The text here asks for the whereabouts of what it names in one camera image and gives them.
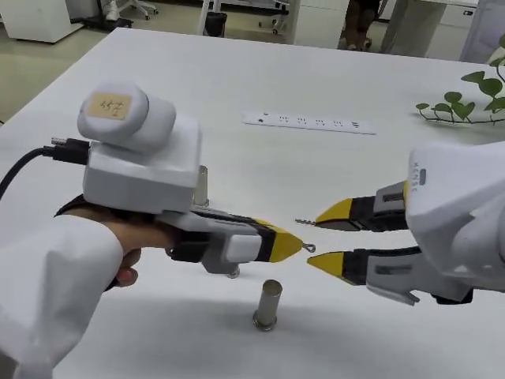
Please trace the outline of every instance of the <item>person's legs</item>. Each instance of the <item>person's legs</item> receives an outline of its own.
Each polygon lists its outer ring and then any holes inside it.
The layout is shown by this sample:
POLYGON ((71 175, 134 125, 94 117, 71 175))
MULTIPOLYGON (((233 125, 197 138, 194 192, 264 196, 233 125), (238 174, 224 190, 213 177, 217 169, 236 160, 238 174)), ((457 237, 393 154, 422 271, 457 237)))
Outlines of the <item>person's legs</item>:
POLYGON ((366 35, 372 22, 376 19, 377 11, 375 9, 363 9, 357 23, 356 47, 363 50, 365 47, 366 35))
POLYGON ((350 0, 346 13, 346 29, 343 37, 346 39, 347 48, 356 50, 357 46, 357 25, 360 19, 361 7, 355 0, 350 0))
POLYGON ((116 0, 110 0, 109 4, 103 9, 107 21, 117 21, 119 19, 119 9, 116 0))

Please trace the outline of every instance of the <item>black cable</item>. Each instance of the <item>black cable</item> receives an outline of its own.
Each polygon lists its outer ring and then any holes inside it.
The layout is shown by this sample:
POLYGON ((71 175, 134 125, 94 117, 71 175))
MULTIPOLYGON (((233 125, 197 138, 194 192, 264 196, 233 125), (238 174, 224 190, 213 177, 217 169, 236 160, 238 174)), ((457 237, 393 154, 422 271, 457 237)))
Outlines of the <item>black cable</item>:
POLYGON ((7 191, 10 183, 19 174, 21 168, 26 166, 29 162, 37 156, 49 156, 53 160, 59 162, 75 163, 86 165, 88 163, 88 155, 90 144, 87 141, 76 140, 68 138, 65 140, 54 138, 52 141, 54 146, 44 146, 43 148, 36 148, 26 153, 21 157, 7 172, 6 176, 0 182, 0 200, 4 193, 7 191))
POLYGON ((31 160, 35 159, 37 156, 51 156, 52 149, 48 147, 44 148, 36 148, 35 150, 31 150, 26 153, 21 159, 19 159, 14 166, 11 167, 9 172, 7 172, 6 176, 0 182, 0 200, 2 199, 4 193, 7 190, 9 184, 13 181, 16 175, 21 171, 21 168, 26 166, 31 160))

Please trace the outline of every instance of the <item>trash bin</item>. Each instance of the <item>trash bin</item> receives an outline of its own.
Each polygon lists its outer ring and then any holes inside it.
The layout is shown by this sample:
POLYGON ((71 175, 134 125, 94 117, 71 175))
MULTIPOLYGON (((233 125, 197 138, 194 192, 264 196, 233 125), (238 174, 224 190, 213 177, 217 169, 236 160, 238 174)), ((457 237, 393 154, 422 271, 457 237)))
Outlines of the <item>trash bin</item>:
POLYGON ((228 16, 226 13, 209 12, 205 20, 204 36, 224 37, 224 26, 228 16))

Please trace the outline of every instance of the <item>cable connector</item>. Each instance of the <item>cable connector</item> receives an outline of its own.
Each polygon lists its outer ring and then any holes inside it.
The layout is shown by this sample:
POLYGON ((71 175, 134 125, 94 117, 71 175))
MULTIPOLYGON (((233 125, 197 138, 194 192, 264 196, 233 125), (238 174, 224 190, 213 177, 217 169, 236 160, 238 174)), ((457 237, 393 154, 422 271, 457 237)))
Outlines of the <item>cable connector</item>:
POLYGON ((88 163, 90 143, 74 138, 52 138, 53 146, 44 146, 50 152, 48 156, 53 160, 67 163, 86 165, 88 163))

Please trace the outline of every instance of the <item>white tabletop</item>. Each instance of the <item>white tabletop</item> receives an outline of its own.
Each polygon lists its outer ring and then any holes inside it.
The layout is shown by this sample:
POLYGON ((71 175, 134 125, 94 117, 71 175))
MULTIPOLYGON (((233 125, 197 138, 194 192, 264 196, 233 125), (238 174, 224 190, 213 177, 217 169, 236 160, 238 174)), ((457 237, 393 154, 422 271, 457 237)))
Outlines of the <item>white tabletop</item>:
MULTIPOLYGON (((410 246, 408 233, 373 235, 296 225, 346 197, 374 194, 406 175, 410 149, 478 133, 422 122, 414 104, 446 90, 475 99, 460 76, 480 66, 118 29, 0 129, 0 174, 52 136, 78 137, 77 112, 101 81, 127 78, 201 121, 211 205, 270 220, 317 252, 410 246), (372 125, 377 136, 241 124, 242 111, 328 114, 372 125)), ((38 159, 0 202, 0 241, 43 225, 80 191, 82 167, 38 159)), ((56 379, 501 378, 505 298, 415 307, 377 297, 305 263, 243 265, 235 280, 146 251, 140 280, 106 294, 83 342, 56 379), (285 288, 279 323, 255 330, 266 279, 285 288)))

